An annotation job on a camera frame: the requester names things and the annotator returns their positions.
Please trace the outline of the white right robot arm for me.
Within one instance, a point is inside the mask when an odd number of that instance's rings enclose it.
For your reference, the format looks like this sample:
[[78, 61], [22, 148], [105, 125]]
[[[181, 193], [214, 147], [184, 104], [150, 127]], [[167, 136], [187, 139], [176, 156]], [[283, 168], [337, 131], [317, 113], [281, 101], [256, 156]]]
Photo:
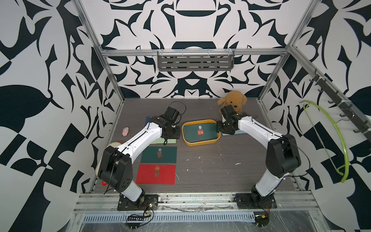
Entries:
[[240, 130], [266, 148], [266, 171], [252, 192], [260, 198], [272, 195], [281, 181], [301, 166], [294, 136], [271, 130], [245, 112], [236, 112], [231, 105], [222, 107], [220, 111], [224, 121], [216, 123], [218, 132], [233, 135]]

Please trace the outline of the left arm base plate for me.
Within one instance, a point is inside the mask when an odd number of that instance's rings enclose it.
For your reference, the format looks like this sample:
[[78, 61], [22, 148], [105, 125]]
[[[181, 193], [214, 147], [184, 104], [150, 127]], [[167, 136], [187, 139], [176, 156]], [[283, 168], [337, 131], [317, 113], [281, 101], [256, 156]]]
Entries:
[[137, 211], [148, 208], [156, 209], [158, 206], [159, 195], [142, 193], [137, 201], [131, 201], [124, 195], [120, 195], [117, 210], [118, 211]]

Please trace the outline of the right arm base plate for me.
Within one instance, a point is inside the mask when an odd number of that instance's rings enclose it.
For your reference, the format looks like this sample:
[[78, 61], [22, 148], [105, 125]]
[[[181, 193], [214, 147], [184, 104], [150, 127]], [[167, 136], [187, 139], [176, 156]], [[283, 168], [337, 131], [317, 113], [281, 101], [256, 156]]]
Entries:
[[261, 197], [257, 192], [237, 193], [234, 202], [239, 209], [276, 209], [274, 194]]

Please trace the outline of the red envelope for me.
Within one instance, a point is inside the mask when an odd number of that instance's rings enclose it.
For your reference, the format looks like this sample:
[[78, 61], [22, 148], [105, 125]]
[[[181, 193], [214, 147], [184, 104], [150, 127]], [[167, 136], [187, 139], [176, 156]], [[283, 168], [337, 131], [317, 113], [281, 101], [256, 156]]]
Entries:
[[140, 164], [137, 184], [174, 185], [176, 165]]

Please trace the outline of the yellow plastic storage box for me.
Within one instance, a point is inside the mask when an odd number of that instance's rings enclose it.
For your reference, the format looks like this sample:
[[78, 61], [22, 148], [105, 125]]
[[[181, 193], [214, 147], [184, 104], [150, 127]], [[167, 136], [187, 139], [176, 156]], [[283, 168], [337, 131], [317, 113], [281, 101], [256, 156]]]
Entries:
[[182, 126], [183, 140], [189, 147], [216, 143], [221, 132], [216, 130], [216, 121], [212, 119], [186, 122]]

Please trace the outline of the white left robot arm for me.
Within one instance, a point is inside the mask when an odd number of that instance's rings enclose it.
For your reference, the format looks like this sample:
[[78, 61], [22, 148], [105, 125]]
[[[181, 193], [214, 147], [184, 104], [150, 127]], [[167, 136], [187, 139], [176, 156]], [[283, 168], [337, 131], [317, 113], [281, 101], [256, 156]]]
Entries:
[[132, 164], [136, 158], [155, 140], [163, 138], [164, 145], [169, 139], [179, 139], [178, 125], [182, 114], [168, 107], [166, 112], [151, 117], [144, 128], [125, 143], [108, 146], [96, 167], [96, 176], [133, 203], [141, 204], [145, 191], [133, 180]]

